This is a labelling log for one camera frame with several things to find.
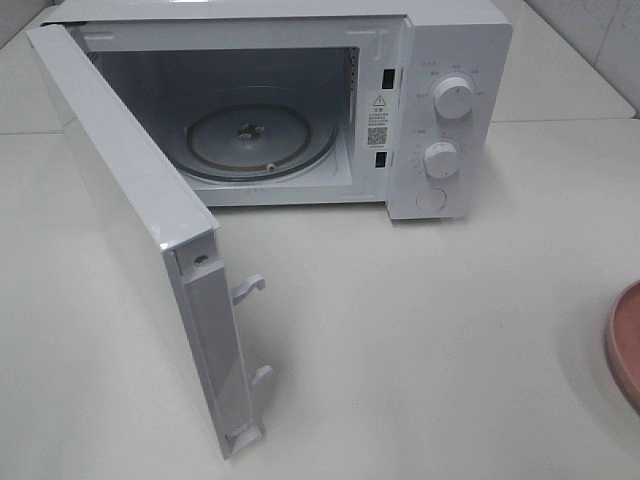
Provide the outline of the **round white door release button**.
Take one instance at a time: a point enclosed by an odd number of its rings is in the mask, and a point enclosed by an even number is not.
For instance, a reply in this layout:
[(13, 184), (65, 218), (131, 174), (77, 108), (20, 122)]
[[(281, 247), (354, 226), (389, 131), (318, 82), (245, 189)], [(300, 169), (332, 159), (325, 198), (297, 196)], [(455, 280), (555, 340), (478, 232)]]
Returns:
[(429, 187), (418, 192), (416, 206), (425, 213), (441, 211), (447, 203), (447, 194), (440, 188)]

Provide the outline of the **white microwave knob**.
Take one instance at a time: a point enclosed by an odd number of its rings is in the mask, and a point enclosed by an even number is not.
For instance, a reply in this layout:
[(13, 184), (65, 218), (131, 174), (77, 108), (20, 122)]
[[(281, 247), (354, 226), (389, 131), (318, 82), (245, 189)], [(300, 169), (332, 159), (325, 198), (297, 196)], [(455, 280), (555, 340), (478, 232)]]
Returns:
[(460, 73), (438, 80), (433, 87), (433, 103), (437, 113), (448, 120), (466, 116), (473, 107), (475, 87), (471, 79)]
[(435, 179), (446, 179), (460, 168), (461, 155), (458, 147), (446, 141), (429, 145), (424, 150), (423, 164), (426, 174)]

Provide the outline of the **white microwave door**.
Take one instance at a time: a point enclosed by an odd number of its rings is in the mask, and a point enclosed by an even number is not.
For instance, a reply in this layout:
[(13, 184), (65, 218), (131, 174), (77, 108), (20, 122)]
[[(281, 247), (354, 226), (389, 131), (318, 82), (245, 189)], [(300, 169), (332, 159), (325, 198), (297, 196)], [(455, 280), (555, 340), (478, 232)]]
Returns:
[(232, 457), (261, 437), (271, 393), (270, 366), (246, 369), (234, 316), (265, 279), (228, 285), (217, 219), (67, 29), (27, 37), (110, 249)]

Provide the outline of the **pink plate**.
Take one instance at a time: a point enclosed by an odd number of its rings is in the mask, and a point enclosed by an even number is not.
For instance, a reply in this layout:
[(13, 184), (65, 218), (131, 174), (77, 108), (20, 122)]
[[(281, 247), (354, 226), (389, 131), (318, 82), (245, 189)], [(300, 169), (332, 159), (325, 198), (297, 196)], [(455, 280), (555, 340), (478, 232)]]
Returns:
[(606, 354), (614, 380), (639, 412), (639, 282), (614, 302), (606, 327)]

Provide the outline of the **glass microwave turntable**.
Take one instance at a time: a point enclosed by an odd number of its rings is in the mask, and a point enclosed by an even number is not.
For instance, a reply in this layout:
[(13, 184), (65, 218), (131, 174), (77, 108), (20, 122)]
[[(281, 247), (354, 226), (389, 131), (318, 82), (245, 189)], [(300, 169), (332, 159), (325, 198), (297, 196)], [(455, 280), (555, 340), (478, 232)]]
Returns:
[(167, 152), (204, 180), (250, 183), (309, 167), (333, 147), (336, 116), (311, 93), (256, 86), (224, 89), (180, 106)]

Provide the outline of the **white microwave oven body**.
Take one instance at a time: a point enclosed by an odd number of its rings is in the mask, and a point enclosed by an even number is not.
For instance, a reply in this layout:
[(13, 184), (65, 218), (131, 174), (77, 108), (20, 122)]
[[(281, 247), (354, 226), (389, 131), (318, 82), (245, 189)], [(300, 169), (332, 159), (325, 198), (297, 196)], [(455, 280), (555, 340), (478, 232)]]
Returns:
[[(512, 27), (489, 1), (66, 1), (38, 27), (67, 29), (200, 200), (209, 207), (379, 203), (394, 220), (462, 217), (470, 207)], [(441, 117), (433, 87), (468, 76), (464, 117)], [(339, 133), (313, 165), (230, 183), (183, 171), (167, 152), (181, 105), (239, 87), (311, 93)], [(461, 155), (429, 177), (424, 150)], [(440, 188), (444, 208), (416, 206)]]

